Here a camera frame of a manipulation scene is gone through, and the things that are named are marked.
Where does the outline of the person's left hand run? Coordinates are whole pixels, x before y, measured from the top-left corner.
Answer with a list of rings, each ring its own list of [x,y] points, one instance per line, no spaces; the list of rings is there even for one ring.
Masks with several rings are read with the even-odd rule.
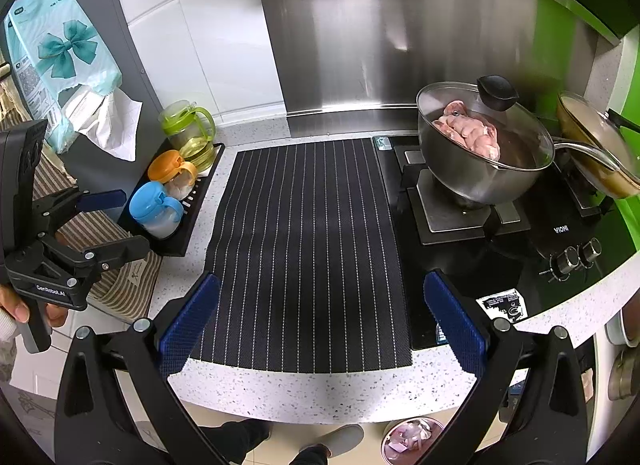
[[[21,300],[14,289],[11,286],[1,285],[0,291],[1,307],[17,322],[27,323],[30,317],[30,310],[26,303]],[[61,327],[66,322],[68,316],[68,310],[47,303],[46,305],[46,317],[52,327]]]

